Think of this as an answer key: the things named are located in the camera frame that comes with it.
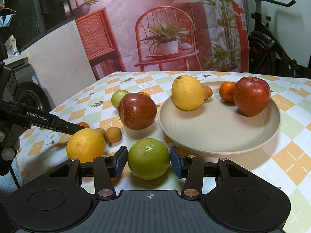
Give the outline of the yellow lemon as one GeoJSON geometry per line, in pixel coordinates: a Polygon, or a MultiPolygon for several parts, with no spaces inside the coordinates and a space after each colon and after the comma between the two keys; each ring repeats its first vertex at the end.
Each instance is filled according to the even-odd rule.
{"type": "Polygon", "coordinates": [[[174,103],[182,110],[192,111],[204,102],[204,88],[194,77],[180,75],[175,78],[171,88],[174,103]]]}

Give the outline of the brown longan on plate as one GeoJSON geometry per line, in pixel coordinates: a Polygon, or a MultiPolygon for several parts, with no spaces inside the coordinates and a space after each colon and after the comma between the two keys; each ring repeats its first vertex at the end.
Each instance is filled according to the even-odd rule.
{"type": "Polygon", "coordinates": [[[204,89],[204,101],[212,97],[213,91],[209,86],[203,86],[204,89]]]}

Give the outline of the small orange on plate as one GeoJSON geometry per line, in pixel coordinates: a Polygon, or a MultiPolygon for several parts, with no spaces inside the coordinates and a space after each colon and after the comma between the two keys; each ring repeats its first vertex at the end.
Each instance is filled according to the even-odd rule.
{"type": "Polygon", "coordinates": [[[224,82],[219,87],[219,95],[222,100],[225,102],[232,103],[234,102],[234,91],[235,91],[235,85],[234,82],[224,82]]]}

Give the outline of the beige round plate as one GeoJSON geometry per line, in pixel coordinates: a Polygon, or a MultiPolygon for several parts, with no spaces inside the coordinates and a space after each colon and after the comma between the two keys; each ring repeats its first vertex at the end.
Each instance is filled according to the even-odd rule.
{"type": "Polygon", "coordinates": [[[196,110],[181,110],[168,97],[158,114],[164,133],[176,144],[201,155],[245,154],[264,147],[281,126],[275,102],[270,100],[260,114],[248,117],[235,104],[220,98],[221,83],[204,83],[213,95],[196,110]]]}

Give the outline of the red apple front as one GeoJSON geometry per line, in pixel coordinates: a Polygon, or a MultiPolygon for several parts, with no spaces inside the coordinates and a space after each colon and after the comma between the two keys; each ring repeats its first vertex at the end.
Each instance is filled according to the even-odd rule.
{"type": "Polygon", "coordinates": [[[129,93],[121,99],[118,113],[126,128],[141,130],[154,122],[157,109],[150,97],[138,93],[129,93]]]}

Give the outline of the large yellow orange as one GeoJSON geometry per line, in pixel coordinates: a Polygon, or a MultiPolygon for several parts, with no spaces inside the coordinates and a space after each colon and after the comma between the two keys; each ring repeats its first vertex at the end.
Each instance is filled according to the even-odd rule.
{"type": "Polygon", "coordinates": [[[99,131],[84,128],[69,139],[66,154],[68,158],[77,158],[81,163],[89,163],[105,154],[105,145],[105,139],[99,131]]]}

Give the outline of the orange tangerine front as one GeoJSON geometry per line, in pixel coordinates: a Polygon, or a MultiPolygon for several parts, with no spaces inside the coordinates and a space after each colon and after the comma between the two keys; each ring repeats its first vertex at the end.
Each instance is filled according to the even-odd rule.
{"type": "Polygon", "coordinates": [[[77,123],[77,125],[82,126],[84,128],[90,128],[89,124],[86,122],[80,122],[80,123],[77,123]]]}

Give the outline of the red apple back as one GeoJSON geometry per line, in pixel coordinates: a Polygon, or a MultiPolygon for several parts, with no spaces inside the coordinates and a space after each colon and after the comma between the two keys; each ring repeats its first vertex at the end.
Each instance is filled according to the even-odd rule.
{"type": "Polygon", "coordinates": [[[238,109],[252,117],[267,107],[270,100],[270,87],[263,79],[243,77],[235,84],[233,97],[238,109]]]}

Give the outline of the small green apple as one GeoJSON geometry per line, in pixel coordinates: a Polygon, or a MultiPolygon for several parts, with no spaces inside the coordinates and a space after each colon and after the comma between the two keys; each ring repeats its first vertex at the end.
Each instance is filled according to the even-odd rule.
{"type": "Polygon", "coordinates": [[[118,106],[120,104],[121,99],[125,96],[129,94],[129,92],[127,90],[117,90],[113,93],[112,97],[111,97],[111,104],[115,109],[118,109],[118,106]]]}

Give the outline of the printed pink backdrop cloth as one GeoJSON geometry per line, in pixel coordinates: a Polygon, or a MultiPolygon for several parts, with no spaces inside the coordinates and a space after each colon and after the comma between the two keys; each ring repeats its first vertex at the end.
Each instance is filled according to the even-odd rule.
{"type": "Polygon", "coordinates": [[[116,71],[247,72],[242,0],[69,0],[96,79],[116,71]]]}

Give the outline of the black exercise bike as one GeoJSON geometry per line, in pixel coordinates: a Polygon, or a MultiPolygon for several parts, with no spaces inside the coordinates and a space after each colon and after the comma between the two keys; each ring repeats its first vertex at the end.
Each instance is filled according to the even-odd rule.
{"type": "Polygon", "coordinates": [[[283,7],[291,7],[296,1],[283,3],[276,0],[255,0],[256,11],[250,15],[255,20],[254,30],[248,36],[249,72],[282,77],[297,77],[297,61],[291,59],[281,43],[269,29],[270,16],[262,21],[261,3],[269,2],[283,7]]]}

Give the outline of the brown longan front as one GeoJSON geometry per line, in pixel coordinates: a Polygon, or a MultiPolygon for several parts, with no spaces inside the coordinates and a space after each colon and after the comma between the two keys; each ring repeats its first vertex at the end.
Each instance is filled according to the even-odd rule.
{"type": "Polygon", "coordinates": [[[122,138],[121,129],[118,127],[110,127],[105,133],[105,140],[109,144],[117,143],[122,138]]]}

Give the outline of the red apple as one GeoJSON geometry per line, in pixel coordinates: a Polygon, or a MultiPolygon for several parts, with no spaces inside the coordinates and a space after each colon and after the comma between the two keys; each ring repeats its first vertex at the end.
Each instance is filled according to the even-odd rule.
{"type": "Polygon", "coordinates": [[[121,99],[118,113],[126,128],[141,130],[154,122],[157,109],[150,97],[138,93],[129,93],[121,99]]]}
{"type": "Polygon", "coordinates": [[[243,77],[235,84],[233,97],[238,109],[252,117],[267,107],[270,100],[270,87],[263,79],[243,77]]]}

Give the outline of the grey washing machine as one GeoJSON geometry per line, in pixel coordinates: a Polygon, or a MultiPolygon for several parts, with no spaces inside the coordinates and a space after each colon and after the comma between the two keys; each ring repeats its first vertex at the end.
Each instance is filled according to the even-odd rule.
{"type": "Polygon", "coordinates": [[[34,68],[28,62],[28,58],[16,56],[13,57],[13,61],[10,61],[9,58],[4,60],[4,63],[13,70],[17,81],[15,93],[11,93],[8,86],[4,89],[4,100],[7,102],[13,100],[44,112],[51,111],[50,96],[41,87],[34,68]]]}

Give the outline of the orange tangerine behind apples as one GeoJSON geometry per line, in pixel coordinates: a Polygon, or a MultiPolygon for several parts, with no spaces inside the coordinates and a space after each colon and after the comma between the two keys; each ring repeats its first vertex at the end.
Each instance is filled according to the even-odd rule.
{"type": "Polygon", "coordinates": [[[138,92],[138,94],[140,94],[140,95],[145,95],[145,96],[151,98],[151,96],[150,96],[149,94],[145,93],[145,92],[138,92]]]}

